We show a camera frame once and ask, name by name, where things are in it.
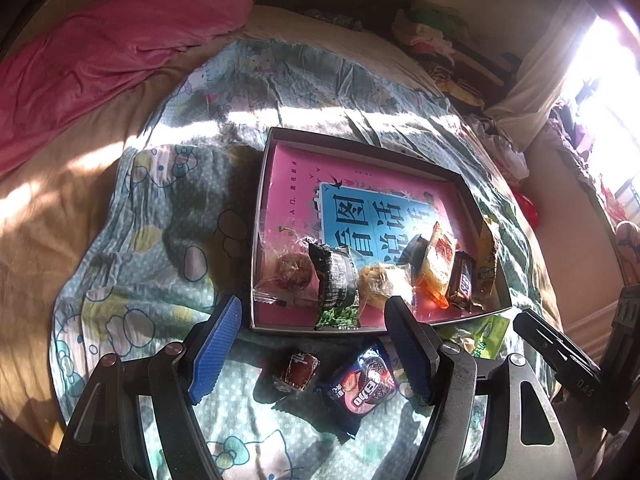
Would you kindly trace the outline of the green snack packet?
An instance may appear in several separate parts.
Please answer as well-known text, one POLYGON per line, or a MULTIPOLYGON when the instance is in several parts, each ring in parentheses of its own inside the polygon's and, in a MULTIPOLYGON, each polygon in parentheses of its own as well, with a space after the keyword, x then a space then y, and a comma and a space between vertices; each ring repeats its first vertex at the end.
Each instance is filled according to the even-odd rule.
POLYGON ((442 340, 458 344, 474 358, 495 360, 509 325, 507 318, 491 315, 476 321, 443 325, 437 333, 442 340))

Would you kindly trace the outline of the blue oreo packet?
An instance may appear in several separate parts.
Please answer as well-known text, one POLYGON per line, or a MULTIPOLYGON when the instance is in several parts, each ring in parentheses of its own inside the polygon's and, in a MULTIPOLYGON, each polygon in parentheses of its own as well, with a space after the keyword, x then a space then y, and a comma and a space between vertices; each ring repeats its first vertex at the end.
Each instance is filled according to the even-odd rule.
POLYGON ((397 391, 390 356, 379 339, 366 344, 316 391, 335 425, 355 439, 363 419, 397 391))

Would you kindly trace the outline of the brown snickers bar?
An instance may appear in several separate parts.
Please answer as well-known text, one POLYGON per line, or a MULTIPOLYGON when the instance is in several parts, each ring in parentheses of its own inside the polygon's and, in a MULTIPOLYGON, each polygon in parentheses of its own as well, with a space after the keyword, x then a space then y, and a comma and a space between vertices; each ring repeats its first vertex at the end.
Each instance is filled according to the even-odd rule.
POLYGON ((450 306, 469 311, 472 307, 475 261, 462 250, 454 256, 454 267, 449 280, 446 299, 450 306))

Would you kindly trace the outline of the orange cake snack packet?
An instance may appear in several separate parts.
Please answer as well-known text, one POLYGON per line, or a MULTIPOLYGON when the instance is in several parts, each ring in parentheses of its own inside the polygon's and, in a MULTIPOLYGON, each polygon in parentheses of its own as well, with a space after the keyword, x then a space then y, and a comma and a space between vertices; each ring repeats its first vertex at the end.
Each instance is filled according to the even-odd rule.
POLYGON ((442 310, 449 308, 447 292, 457 247, 457 239, 435 222, 416 278, 416 290, 442 310))

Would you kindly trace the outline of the clear red candy packet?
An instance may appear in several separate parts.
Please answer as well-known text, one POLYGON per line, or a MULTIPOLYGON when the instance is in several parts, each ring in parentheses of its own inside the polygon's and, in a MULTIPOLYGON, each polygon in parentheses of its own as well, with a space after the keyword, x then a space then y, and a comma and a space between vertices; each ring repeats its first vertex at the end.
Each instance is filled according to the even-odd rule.
POLYGON ((318 286, 309 244, 317 239, 292 226, 260 234, 254 266, 252 299, 284 308, 315 309, 318 286))

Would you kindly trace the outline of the clear pastry snack packet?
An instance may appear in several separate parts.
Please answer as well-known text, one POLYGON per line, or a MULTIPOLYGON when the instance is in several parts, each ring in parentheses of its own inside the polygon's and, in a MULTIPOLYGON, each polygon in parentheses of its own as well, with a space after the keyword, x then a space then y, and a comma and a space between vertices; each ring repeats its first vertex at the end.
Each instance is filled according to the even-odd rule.
POLYGON ((363 316, 367 308, 383 312, 386 301, 393 296, 400 297, 409 307, 414 304, 411 268, 408 264, 396 266, 376 262, 359 270, 359 316, 363 316))

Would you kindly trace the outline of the small dark red candy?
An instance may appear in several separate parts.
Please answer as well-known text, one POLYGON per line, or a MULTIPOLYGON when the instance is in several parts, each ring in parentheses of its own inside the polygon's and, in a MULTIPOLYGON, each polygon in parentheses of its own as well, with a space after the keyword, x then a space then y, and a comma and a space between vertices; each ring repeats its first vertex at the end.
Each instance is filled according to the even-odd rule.
POLYGON ((283 393, 303 392, 320 367, 320 360, 311 353, 288 349, 273 372, 273 385, 283 393))

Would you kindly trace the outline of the black snack packet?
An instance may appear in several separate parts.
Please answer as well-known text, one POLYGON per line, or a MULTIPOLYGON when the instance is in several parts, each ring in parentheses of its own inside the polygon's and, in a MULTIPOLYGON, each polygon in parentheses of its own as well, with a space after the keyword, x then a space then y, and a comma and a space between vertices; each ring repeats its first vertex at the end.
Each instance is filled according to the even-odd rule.
POLYGON ((359 321, 359 273, 348 246, 308 244, 319 281, 316 330, 356 330, 359 321))

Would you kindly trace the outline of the yellow long snack bar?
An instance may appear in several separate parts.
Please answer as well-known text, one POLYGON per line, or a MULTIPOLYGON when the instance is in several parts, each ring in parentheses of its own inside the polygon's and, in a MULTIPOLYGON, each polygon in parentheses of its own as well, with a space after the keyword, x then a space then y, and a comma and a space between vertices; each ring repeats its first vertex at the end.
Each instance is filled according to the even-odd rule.
POLYGON ((487 301, 495 287, 498 270, 497 229, 497 222, 488 217, 483 218, 480 234, 478 234, 474 271, 473 298, 475 301, 487 301))

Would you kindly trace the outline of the cartoon print blanket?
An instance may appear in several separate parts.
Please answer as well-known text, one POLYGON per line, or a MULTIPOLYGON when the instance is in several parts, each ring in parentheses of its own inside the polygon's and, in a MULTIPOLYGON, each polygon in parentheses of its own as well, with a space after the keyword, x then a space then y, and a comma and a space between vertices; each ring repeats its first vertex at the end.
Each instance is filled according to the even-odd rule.
MULTIPOLYGON (((122 155, 104 228, 55 300, 54 392, 70 417, 99 359, 152 356, 205 320, 225 292, 250 292, 250 239, 272 127, 371 144, 450 169, 495 227, 514 309, 559 321, 539 245, 454 107, 408 58, 358 60, 332 47, 235 40, 179 79, 122 155)), ((196 408, 227 478, 396 479, 427 412, 396 396, 341 442, 313 393, 260 400, 259 362, 285 342, 239 334, 196 408)))

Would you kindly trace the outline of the red plastic bag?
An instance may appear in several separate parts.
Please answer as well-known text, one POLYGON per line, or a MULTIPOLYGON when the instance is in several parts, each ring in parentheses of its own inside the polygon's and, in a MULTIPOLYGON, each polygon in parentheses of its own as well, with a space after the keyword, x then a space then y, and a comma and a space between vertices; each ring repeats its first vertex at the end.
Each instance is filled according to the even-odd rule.
POLYGON ((519 190, 514 190, 513 194, 528 224, 533 230, 536 229, 536 227, 539 224, 539 216, 538 216, 538 212, 535 205, 528 197, 523 195, 519 190))

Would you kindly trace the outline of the white pink clothes bag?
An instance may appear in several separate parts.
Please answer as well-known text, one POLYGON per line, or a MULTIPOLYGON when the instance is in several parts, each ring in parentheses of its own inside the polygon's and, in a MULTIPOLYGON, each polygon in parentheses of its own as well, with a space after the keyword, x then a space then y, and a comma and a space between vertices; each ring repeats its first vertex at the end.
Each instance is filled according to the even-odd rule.
POLYGON ((513 143, 492 119, 469 114, 465 120, 506 182, 519 186, 529 177, 525 155, 514 148, 513 143))

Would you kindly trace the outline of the beige curtain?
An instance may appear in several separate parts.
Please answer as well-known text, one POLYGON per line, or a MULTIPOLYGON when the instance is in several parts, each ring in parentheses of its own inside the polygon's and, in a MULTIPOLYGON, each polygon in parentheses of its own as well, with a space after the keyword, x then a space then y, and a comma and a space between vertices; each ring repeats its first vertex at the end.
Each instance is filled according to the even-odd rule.
POLYGON ((524 152, 544 126, 573 58, 597 13, 586 0, 561 0, 546 32, 526 55, 516 83, 486 115, 524 152))

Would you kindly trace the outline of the pink quilt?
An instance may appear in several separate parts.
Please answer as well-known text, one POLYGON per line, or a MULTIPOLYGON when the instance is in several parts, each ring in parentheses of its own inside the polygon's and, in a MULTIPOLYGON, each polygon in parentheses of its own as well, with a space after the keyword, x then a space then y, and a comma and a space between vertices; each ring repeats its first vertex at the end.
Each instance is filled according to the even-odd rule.
POLYGON ((253 0, 96 0, 1 62, 1 171, 174 55, 234 32, 253 0))

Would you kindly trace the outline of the pile of clothes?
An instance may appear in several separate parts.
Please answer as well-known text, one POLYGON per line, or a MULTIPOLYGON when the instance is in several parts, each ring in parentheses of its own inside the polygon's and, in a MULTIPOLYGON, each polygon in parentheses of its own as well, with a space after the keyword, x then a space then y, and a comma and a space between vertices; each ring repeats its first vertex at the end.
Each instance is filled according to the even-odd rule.
POLYGON ((392 33, 458 107, 486 110, 504 99, 516 83, 520 58, 474 36, 455 8, 413 1, 397 11, 392 33))

